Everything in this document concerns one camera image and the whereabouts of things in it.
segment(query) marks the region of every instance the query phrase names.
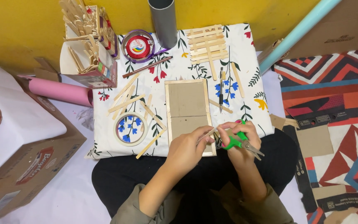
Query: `black pants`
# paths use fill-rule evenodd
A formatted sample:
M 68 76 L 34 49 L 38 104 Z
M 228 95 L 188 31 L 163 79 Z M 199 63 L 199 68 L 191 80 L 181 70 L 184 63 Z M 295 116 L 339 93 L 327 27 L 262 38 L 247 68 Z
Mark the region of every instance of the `black pants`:
M 263 137 L 261 152 L 265 154 L 261 161 L 255 159 L 265 183 L 269 183 L 280 195 L 292 180 L 297 160 L 295 142 L 284 132 L 276 129 L 273 135 Z M 203 157 L 198 165 L 174 187 L 186 192 L 194 184 L 201 184 L 219 191 L 228 181 L 241 190 L 237 173 L 227 156 L 227 151 L 219 149 L 217 156 Z M 97 195 L 111 217 L 139 184 L 147 184 L 157 170 L 164 164 L 166 157 L 135 155 L 101 159 L 92 172 L 92 183 Z

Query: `light blue tube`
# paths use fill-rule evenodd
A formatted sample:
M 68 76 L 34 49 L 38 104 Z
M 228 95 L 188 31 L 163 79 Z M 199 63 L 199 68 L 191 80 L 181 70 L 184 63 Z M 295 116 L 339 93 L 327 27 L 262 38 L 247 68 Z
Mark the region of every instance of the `light blue tube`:
M 311 28 L 313 28 L 341 0 L 321 0 L 286 38 L 260 64 L 261 74 L 265 73 L 282 55 L 295 45 Z

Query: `yellow wall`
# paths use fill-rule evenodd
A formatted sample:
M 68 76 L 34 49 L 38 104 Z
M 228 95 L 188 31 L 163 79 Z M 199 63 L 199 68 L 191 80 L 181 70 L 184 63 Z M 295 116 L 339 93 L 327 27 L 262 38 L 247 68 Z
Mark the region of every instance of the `yellow wall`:
M 178 29 L 213 24 L 251 24 L 254 43 L 262 50 L 284 38 L 319 0 L 176 0 Z M 117 34 L 132 29 L 152 32 L 147 0 L 85 0 L 104 6 Z M 21 73 L 37 67 L 43 56 L 59 68 L 64 36 L 57 0 L 0 0 L 0 66 Z

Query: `yellow flower print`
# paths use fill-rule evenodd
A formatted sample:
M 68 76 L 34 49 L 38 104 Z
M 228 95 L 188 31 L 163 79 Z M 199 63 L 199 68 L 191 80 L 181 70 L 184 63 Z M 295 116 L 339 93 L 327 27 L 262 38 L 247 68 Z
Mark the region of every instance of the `yellow flower print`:
M 266 109 L 268 109 L 267 104 L 264 100 L 260 100 L 260 99 L 254 99 L 254 100 L 255 100 L 255 102 L 259 103 L 258 107 L 261 108 L 262 110 L 265 110 L 265 107 L 266 107 Z

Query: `sleeve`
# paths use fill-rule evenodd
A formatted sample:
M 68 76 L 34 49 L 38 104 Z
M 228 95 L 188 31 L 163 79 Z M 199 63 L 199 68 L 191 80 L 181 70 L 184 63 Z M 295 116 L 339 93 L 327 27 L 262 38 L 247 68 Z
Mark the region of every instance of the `sleeve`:
M 149 217 L 139 209 L 139 192 L 144 187 L 144 184 L 135 186 L 131 195 L 112 218 L 110 224 L 160 224 L 162 222 L 170 223 L 173 220 L 181 200 L 181 195 L 171 191 L 164 199 L 156 215 Z
M 294 220 L 273 188 L 269 184 L 266 184 L 266 188 L 267 196 L 264 201 L 240 201 L 247 217 L 259 224 L 294 224 Z

